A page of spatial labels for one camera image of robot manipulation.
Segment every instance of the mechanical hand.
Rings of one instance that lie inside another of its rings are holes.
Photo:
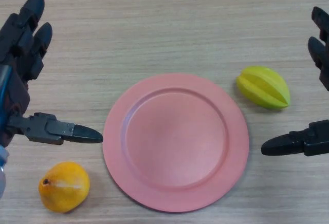
[[[320,81],[329,90],[329,15],[321,8],[314,7],[312,20],[320,29],[320,40],[308,40],[308,50],[315,65],[321,70]],[[306,156],[329,153],[329,120],[313,122],[299,132],[290,132],[272,138],[262,145],[262,154],[279,156],[304,153]]]
[[[0,145],[6,147],[15,134],[58,145],[63,140],[102,142],[103,137],[97,131],[60,122],[54,115],[36,113],[23,117],[30,101],[27,83],[38,78],[52,37],[49,23],[33,36],[44,7],[44,0],[28,0],[19,14],[11,14],[0,30]]]

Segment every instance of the wooden table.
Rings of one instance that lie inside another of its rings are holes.
[[[25,0],[0,0],[0,24]],[[101,144],[52,146],[16,136],[8,150],[0,223],[261,224],[328,223],[329,157],[265,157],[263,142],[329,116],[307,40],[319,30],[313,6],[329,0],[46,0],[42,22],[53,40],[39,79],[30,83],[35,111],[103,130],[114,102],[131,85],[164,72],[190,72],[220,85],[238,103],[250,130],[244,176],[220,201],[186,214],[145,209],[115,186]],[[282,112],[257,107],[235,90],[248,65],[274,68],[291,91]],[[91,176],[86,202],[70,214],[46,210],[38,181],[73,160]]]

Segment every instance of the plastic fruit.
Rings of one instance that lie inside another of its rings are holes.
[[[39,182],[44,206],[55,212],[68,212],[88,195],[90,180],[86,170],[74,162],[62,162],[50,169]]]
[[[248,66],[236,79],[241,93],[265,108],[285,108],[290,105],[290,92],[284,79],[271,68]]]

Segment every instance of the yellow pear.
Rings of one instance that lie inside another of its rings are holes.
[[[89,192],[86,170],[75,162],[62,162],[50,169],[39,182],[39,194],[44,206],[65,213],[82,203]]]

